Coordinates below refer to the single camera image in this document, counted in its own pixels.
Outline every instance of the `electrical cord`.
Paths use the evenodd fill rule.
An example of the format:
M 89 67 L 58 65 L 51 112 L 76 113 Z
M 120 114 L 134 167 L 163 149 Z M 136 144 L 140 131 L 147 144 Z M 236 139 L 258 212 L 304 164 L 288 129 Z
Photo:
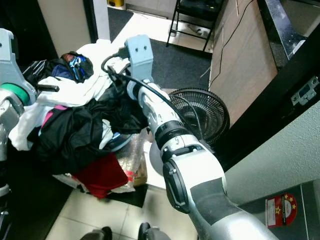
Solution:
M 233 35 L 235 34 L 235 32 L 236 32 L 237 28 L 239 27 L 242 19 L 244 18 L 244 15 L 245 15 L 245 12 L 246 12 L 246 10 L 247 10 L 247 7 L 248 7 L 253 1 L 255 1 L 255 0 L 251 0 L 251 1 L 245 6 L 244 11 L 243 11 L 243 14 L 242 14 L 241 17 L 240 17 L 240 20 L 239 20 L 238 24 L 236 25 L 235 29 L 234 29 L 233 32 L 231 33 L 229 39 L 228 39 L 228 40 L 226 41 L 226 43 L 222 46 L 221 55 L 220 55 L 221 61 L 220 61 L 220 66 L 219 66 L 219 73 L 218 73 L 218 75 L 215 76 L 215 78 L 211 81 L 209 88 L 211 87 L 212 83 L 217 79 L 217 77 L 219 77 L 219 75 L 220 75 L 220 73 L 221 73 L 221 62 L 222 62 L 222 56 L 223 56 L 223 52 L 224 52 L 225 46 L 230 42 L 231 38 L 232 38 Z
M 152 87 L 150 87 L 149 85 L 147 85 L 146 83 L 144 83 L 143 81 L 140 81 L 134 77 L 128 76 L 128 75 L 122 75 L 122 74 L 118 74 L 115 72 L 110 72 L 107 69 L 105 69 L 105 64 L 108 60 L 110 60 L 111 58 L 114 57 L 118 57 L 118 55 L 115 53 L 109 57 L 107 57 L 101 64 L 101 69 L 109 74 L 109 75 L 114 75 L 115 77 L 121 78 L 121 79 L 125 79 L 125 80 L 130 80 L 133 81 L 137 84 L 140 84 L 141 86 L 145 87 L 146 89 L 148 89 L 149 91 L 151 91 L 152 93 L 154 93 L 155 95 L 157 95 L 161 100 L 163 100 L 166 104 L 169 105 L 169 107 L 171 107 L 173 109 L 173 111 L 176 112 L 176 114 L 179 116 L 180 120 L 183 121 L 186 126 L 188 127 L 188 129 L 193 133 L 193 135 L 197 135 L 196 132 L 194 132 L 193 128 L 190 126 L 190 124 L 188 123 L 188 121 L 186 121 L 186 119 L 184 118 L 184 116 L 179 112 L 179 110 L 176 108 L 176 106 L 174 106 L 168 99 L 166 99 L 165 96 L 163 96 L 161 93 L 159 93 L 157 90 L 153 89 Z
M 174 97 L 174 98 L 178 98 L 178 99 L 181 99 L 183 101 L 185 101 L 189 107 L 192 109 L 194 115 L 195 115 L 195 118 L 196 118 L 196 122 L 197 122 L 197 125 L 198 125 L 198 129 L 199 129 L 199 132 L 200 132 L 200 137 L 201 139 L 204 139 L 204 136 L 202 134 L 202 129 L 201 129 L 201 125 L 200 125 L 200 120 L 199 120 L 199 116 L 197 114 L 197 111 L 195 110 L 194 106 L 192 106 L 191 102 L 189 102 L 187 99 L 185 99 L 184 97 L 182 96 L 178 96 L 178 95 L 170 95 L 170 97 Z

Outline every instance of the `blue cloth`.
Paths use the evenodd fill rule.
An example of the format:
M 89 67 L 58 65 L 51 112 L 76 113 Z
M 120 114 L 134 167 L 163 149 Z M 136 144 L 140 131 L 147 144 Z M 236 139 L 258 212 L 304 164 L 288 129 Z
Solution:
M 61 78 L 66 78 L 71 80 L 74 79 L 72 74 L 69 72 L 68 68 L 61 64 L 58 64 L 57 66 L 55 66 L 51 74 L 53 77 L 61 77 Z

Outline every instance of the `sticker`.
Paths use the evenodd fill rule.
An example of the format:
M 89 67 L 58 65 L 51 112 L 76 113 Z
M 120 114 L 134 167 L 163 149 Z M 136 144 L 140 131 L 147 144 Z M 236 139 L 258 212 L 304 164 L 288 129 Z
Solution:
M 296 198 L 290 193 L 265 200 L 265 225 L 268 228 L 288 226 L 296 218 L 298 211 Z

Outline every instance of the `black fan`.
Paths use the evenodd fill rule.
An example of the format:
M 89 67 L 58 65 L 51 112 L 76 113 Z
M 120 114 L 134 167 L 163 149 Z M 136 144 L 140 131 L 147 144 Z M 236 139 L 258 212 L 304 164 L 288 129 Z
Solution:
M 169 94 L 171 102 L 190 124 L 196 137 L 212 147 L 229 129 L 230 117 L 224 102 L 210 91 L 198 88 L 183 88 Z

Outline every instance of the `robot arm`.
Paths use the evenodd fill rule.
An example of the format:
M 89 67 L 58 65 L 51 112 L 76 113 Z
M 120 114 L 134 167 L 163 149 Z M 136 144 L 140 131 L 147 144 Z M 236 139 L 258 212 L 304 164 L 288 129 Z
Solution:
M 152 91 L 170 99 L 153 83 L 149 38 L 136 36 L 127 40 L 125 46 L 131 75 L 148 86 L 130 81 L 127 91 L 142 107 L 160 149 L 171 205 L 189 215 L 201 240 L 276 240 L 258 219 L 228 199 L 225 174 L 219 161 Z

